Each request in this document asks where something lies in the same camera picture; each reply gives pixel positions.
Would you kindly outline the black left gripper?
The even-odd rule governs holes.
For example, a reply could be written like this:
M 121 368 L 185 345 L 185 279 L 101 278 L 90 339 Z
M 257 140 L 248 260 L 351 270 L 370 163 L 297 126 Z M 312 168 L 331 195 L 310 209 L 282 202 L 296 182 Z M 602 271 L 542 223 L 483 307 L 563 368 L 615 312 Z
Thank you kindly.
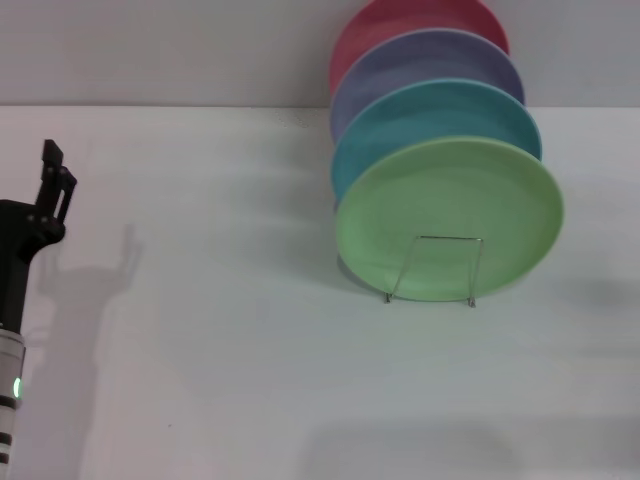
M 21 331 L 30 264 L 36 254 L 60 242 L 77 179 L 63 165 L 52 139 L 43 145 L 37 205 L 1 201 L 1 328 Z

